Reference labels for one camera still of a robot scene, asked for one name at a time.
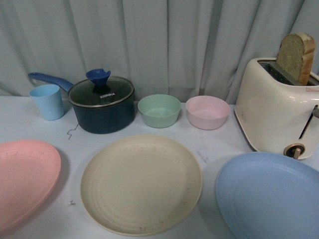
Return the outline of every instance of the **plate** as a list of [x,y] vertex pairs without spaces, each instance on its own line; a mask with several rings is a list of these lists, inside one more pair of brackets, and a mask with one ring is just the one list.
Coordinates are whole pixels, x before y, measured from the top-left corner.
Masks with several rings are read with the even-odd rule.
[[241,154],[220,170],[216,196],[239,239],[319,238],[319,172],[295,159]]
[[202,172],[194,155],[162,136],[137,135],[96,154],[81,181],[85,209],[120,235],[146,236],[176,225],[195,207]]
[[20,224],[47,199],[60,169],[58,151],[46,142],[0,144],[0,234]]

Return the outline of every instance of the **cup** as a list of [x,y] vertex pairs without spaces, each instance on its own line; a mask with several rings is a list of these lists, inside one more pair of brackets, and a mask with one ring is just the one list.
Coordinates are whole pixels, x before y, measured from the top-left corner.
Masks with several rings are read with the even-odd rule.
[[64,115],[62,95],[58,85],[46,84],[35,87],[29,95],[46,120],[57,120]]

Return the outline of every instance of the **kitchenware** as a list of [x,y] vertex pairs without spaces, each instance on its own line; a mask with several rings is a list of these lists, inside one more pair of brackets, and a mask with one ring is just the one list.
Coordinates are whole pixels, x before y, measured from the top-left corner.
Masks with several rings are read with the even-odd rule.
[[59,86],[53,84],[38,86],[31,90],[29,95],[46,120],[57,120],[64,115]]
[[213,96],[196,96],[186,102],[188,121],[200,129],[216,129],[227,119],[230,107]]
[[120,235],[146,236],[171,228],[194,208],[202,188],[195,156],[167,137],[137,135],[102,149],[81,181],[85,209]]
[[319,142],[319,76],[307,86],[295,84],[274,67],[275,58],[256,58],[246,67],[235,115],[257,151],[310,157]]
[[142,119],[150,127],[165,128],[173,125],[180,111],[180,101],[169,95],[150,95],[138,103]]
[[61,158],[50,144],[17,140],[0,144],[0,234],[27,219],[52,192]]
[[290,157],[251,152],[216,181],[219,209],[238,239],[317,239],[319,172]]
[[[108,77],[110,73],[92,70],[87,73],[92,81],[75,85],[41,73],[30,73],[29,77],[59,85],[68,93],[79,125],[88,132],[104,134],[125,128],[135,118],[133,84],[121,77]],[[100,85],[106,78],[106,84]]]

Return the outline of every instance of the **toaster knob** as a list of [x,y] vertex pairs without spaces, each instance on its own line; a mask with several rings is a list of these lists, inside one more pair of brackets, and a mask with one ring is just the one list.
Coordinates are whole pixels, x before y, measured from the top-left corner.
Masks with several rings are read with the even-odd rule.
[[302,143],[293,143],[284,149],[284,155],[298,159],[305,152],[305,146]]

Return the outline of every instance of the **table surface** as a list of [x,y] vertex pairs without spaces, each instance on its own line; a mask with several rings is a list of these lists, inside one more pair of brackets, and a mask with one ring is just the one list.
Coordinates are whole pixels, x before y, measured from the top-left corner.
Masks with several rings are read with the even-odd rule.
[[[0,96],[0,143],[42,140],[58,150],[62,161],[59,180],[49,198],[27,220],[0,238],[131,238],[109,232],[90,218],[81,202],[80,181],[86,165],[97,152],[116,140],[141,134],[162,135],[180,142],[195,155],[203,172],[202,193],[192,212],[169,230],[143,238],[235,238],[220,214],[215,197],[215,181],[223,164],[253,151],[239,127],[233,106],[225,124],[215,130],[192,126],[182,103],[177,122],[168,128],[147,126],[136,109],[136,118],[128,127],[110,134],[92,134],[78,126],[71,104],[67,100],[63,102],[66,114],[58,120],[46,121],[29,97]],[[319,170],[319,147],[302,163]]]

